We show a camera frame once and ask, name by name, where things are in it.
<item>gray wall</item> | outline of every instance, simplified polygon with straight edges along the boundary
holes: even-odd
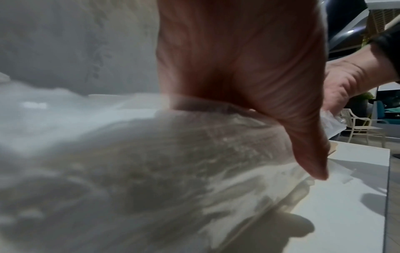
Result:
[[[80,94],[156,92],[154,0],[1,0],[0,72]]]

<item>floor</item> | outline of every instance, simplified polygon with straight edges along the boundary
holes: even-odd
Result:
[[[363,138],[353,138],[351,143],[367,145]],[[369,141],[369,146],[382,147],[379,141]],[[387,142],[392,154],[400,154],[400,143]],[[390,158],[389,205],[387,216],[386,253],[400,253],[400,159]]]

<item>dark sleeve cuff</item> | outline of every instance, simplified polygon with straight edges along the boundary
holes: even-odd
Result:
[[[380,36],[373,38],[372,42],[381,48],[400,77],[400,23],[387,29]]]

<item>beige chair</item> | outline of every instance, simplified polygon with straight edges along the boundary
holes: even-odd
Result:
[[[360,117],[357,117],[351,111],[351,109],[343,109],[340,114],[341,114],[341,117],[346,120],[347,127],[351,129],[351,130],[344,130],[344,131],[350,131],[351,132],[349,140],[347,142],[350,142],[351,138],[354,135],[365,135],[365,137],[367,139],[367,145],[369,145],[369,140],[368,140],[369,136],[371,136],[371,135],[373,135],[373,136],[381,136],[382,137],[382,148],[385,147],[385,143],[386,143],[385,132],[383,131],[382,128],[374,127],[371,124],[372,124],[373,121],[382,121],[382,122],[388,124],[387,121],[385,121],[385,120],[372,120],[370,118],[360,118]],[[363,121],[365,121],[365,124],[364,125],[355,125],[356,120],[363,120]]]

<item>tabletop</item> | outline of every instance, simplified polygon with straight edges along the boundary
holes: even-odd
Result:
[[[328,181],[300,185],[290,212],[267,213],[224,253],[382,253],[390,150],[338,142],[329,159]]]

